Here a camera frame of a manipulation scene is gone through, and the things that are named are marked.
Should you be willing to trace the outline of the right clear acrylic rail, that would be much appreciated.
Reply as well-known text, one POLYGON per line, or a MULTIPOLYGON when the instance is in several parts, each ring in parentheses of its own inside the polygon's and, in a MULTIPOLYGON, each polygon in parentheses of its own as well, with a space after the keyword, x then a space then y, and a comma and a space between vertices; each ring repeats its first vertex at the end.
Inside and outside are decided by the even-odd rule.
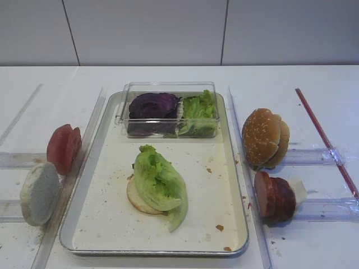
POLYGON ((244 146, 242 143, 242 137, 241 137, 241 130, 240 130, 240 124, 238 122, 237 118, 237 112, 234 102, 234 97, 231 93, 231 88, 228 86, 227 89, 227 99, 229 104, 229 110, 231 114, 231 121, 233 124, 233 130, 234 130, 234 136, 236 138, 237 142, 237 148, 241 159, 241 166, 244 174, 244 180, 245 180, 245 186, 247 190, 247 196, 248 196, 248 210, 251 211, 252 221, 254 223, 256 236, 257 236, 257 242, 259 244, 259 250, 261 255, 261 261, 263 264, 263 268, 273 268, 270 253, 268 250, 268 245, 266 241, 266 234, 265 230, 263 228, 260 214, 259 214, 259 208, 257 205, 257 200, 255 196, 255 189, 252 183, 252 173, 251 169, 246 161, 246 155, 244 151, 244 146))

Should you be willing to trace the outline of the clear plastic container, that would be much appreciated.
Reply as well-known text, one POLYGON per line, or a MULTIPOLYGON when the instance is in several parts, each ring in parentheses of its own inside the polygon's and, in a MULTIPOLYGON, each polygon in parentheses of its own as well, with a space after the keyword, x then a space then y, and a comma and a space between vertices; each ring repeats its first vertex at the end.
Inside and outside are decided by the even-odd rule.
POLYGON ((212 138, 219 123, 213 82, 131 82, 116 123, 131 138, 212 138))

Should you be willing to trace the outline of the green lettuce in container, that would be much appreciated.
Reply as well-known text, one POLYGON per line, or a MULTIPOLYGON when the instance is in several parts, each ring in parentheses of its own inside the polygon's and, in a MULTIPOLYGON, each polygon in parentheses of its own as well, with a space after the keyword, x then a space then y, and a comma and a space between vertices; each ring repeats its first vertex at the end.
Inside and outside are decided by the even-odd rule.
POLYGON ((217 109, 213 94, 204 90, 201 95, 187 97, 183 101, 185 120, 179 130, 179 136, 213 137, 217 130, 217 109))

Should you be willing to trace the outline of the tomato slice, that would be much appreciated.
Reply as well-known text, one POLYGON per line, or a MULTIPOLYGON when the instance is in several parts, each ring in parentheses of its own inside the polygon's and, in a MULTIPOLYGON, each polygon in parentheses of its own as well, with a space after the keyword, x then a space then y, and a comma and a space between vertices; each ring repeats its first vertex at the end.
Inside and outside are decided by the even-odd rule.
POLYGON ((66 147, 66 165, 70 170, 72 162, 82 146, 81 133, 79 127, 76 127, 69 135, 66 147))
POLYGON ((72 133, 70 124, 58 127, 52 134, 47 146, 47 161, 51 162, 60 175, 68 173, 65 164, 65 149, 72 133))

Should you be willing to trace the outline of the clear acrylic rail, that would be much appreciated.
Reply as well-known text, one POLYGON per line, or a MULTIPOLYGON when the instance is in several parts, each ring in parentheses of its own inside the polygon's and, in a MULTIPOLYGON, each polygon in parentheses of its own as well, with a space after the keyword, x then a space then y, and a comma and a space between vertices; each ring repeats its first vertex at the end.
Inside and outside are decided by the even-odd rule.
POLYGON ((31 266, 32 268, 46 268, 48 258, 50 256, 54 241, 57 237, 57 233, 63 219, 63 215, 71 198, 74 185, 77 181, 77 177, 83 169, 84 162, 87 157, 87 151, 91 145, 91 139, 95 132, 105 100, 106 91, 101 89, 98 99, 95 103, 94 110, 89 119, 87 128, 83 134, 82 146, 76 156, 75 162, 73 163, 72 170, 69 175, 61 181, 62 188, 59 193, 58 202, 54 209, 54 213, 46 226, 46 230, 42 237, 39 249, 31 266))
POLYGON ((237 118, 237 112, 234 102, 234 97, 231 93, 231 88, 228 86, 227 89, 227 99, 229 104, 229 110, 231 114, 231 121, 233 124, 233 130, 234 130, 234 136, 236 138, 237 142, 237 148, 241 159, 241 166, 244 174, 244 180, 245 180, 245 186, 247 190, 247 196, 248 196, 248 210, 251 211, 252 221, 254 223, 256 236, 257 236, 257 242, 259 244, 259 250, 261 255, 261 261, 263 264, 263 268, 273 268, 270 253, 268 250, 268 245, 266 241, 266 234, 265 230, 263 228, 260 214, 259 214, 259 208, 257 205, 257 200, 255 196, 255 189, 252 183, 252 173, 251 169, 246 161, 246 155, 244 151, 244 146, 242 143, 242 137, 241 137, 241 130, 240 130, 240 124, 238 122, 237 118))

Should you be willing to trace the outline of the purple cabbage leaf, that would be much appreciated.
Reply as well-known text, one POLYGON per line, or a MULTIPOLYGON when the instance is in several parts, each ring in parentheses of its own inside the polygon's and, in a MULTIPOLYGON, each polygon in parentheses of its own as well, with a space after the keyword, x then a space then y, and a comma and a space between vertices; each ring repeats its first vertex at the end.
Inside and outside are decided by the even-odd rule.
POLYGON ((137 96, 129 106, 127 134, 130 136, 149 136, 154 133, 175 134, 176 124, 169 122, 177 119, 180 98, 173 94, 146 93, 137 96))

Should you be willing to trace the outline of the white cheese slice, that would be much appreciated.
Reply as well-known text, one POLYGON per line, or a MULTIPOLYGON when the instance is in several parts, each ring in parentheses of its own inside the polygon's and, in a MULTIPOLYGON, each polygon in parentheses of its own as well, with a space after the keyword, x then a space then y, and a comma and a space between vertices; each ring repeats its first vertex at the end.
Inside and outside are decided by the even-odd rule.
POLYGON ((296 199, 296 205, 299 206, 307 198, 307 191, 305 189, 305 186, 302 180, 297 177, 291 178, 288 184, 293 190, 296 199))

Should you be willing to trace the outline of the front meat slice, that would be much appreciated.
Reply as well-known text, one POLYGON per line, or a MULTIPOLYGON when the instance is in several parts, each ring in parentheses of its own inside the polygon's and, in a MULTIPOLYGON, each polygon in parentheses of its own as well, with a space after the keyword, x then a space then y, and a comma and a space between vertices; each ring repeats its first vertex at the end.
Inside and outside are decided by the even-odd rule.
POLYGON ((269 217, 275 209, 273 180, 267 172, 259 171, 254 179, 255 192, 261 217, 269 217))

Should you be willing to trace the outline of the rear bun half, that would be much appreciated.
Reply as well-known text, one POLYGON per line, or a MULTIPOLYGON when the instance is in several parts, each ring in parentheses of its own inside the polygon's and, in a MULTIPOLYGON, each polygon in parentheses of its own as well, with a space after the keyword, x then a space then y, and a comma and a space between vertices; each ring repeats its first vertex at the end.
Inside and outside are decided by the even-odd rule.
POLYGON ((277 152, 265 164, 264 168, 274 169, 284 159, 289 144, 290 131, 289 127, 284 121, 280 121, 280 140, 277 152))

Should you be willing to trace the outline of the red straw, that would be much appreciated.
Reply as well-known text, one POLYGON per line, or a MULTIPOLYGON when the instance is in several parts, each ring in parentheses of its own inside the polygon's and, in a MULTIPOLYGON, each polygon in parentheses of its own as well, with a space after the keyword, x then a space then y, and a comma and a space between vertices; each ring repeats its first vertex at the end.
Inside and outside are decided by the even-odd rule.
MULTIPOLYGON (((331 144, 330 140, 328 139, 327 135, 325 134, 322 126, 320 125, 319 121, 317 120, 315 114, 313 113, 312 109, 310 108, 307 100, 305 99, 303 93, 301 92, 301 90, 299 88, 295 89, 296 94, 298 95, 298 97, 300 98, 300 101, 303 105, 303 107, 305 108, 306 112, 308 113, 312 123, 314 124, 317 132, 319 133, 323 143, 325 144, 326 148, 329 149, 330 152, 333 152, 333 145, 331 144)), ((351 179, 351 176, 349 175, 347 169, 345 168, 344 164, 341 163, 337 157, 333 157, 335 164, 338 168, 338 170, 340 171, 343 179, 345 180, 349 190, 351 191, 351 193, 353 194, 354 198, 358 199, 358 189, 355 186, 353 180, 351 179)))

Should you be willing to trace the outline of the green lettuce leaf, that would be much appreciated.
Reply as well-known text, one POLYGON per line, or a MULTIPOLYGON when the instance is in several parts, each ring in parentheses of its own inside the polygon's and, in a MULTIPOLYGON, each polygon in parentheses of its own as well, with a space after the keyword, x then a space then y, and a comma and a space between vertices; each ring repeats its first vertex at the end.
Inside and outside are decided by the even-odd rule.
POLYGON ((168 214, 168 230, 173 232, 182 224, 188 211, 185 181, 154 147, 142 145, 139 150, 133 165, 136 189, 147 205, 168 214))

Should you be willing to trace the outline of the meat slice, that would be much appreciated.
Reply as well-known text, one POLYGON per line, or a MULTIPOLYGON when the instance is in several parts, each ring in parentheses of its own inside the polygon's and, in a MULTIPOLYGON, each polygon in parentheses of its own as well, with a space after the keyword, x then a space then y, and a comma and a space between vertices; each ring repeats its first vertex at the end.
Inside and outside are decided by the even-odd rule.
POLYGON ((273 180, 267 172, 259 171, 254 179, 255 192, 261 217, 269 217, 275 209, 273 180))
POLYGON ((296 209, 296 197, 289 183, 283 178, 271 178, 274 183, 274 213, 266 217, 268 223, 285 222, 291 219, 296 209))

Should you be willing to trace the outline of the metal baking tray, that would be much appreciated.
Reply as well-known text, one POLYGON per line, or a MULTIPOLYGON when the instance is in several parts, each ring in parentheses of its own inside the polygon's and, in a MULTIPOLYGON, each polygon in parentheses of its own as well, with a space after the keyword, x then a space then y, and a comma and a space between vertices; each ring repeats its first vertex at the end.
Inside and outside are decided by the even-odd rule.
POLYGON ((83 255, 231 256, 246 250, 249 232, 236 173, 224 99, 217 96, 214 138, 128 138, 115 122, 126 94, 108 101, 89 157, 74 190, 59 240, 83 255), (152 145, 184 178, 189 208, 168 231, 168 216, 140 212, 126 194, 142 145, 152 145))

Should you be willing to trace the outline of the bottom bun slice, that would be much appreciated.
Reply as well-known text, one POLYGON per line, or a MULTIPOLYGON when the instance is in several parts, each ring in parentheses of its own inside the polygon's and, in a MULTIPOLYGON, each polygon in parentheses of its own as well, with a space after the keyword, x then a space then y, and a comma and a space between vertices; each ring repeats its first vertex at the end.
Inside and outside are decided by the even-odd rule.
POLYGON ((134 177, 128 181, 127 184, 127 198, 129 202, 142 213, 149 215, 166 215, 167 213, 164 211, 158 211, 151 206, 149 206, 139 195, 137 188, 135 186, 134 177))

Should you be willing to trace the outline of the rear meat slice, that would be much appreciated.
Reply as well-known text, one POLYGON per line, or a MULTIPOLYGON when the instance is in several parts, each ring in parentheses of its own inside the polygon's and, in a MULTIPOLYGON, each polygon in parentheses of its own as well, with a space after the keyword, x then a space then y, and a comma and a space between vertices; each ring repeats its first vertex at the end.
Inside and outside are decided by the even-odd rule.
POLYGON ((268 223, 285 222, 291 219, 296 209, 296 197, 289 183, 283 178, 271 178, 274 183, 274 213, 266 217, 268 223))

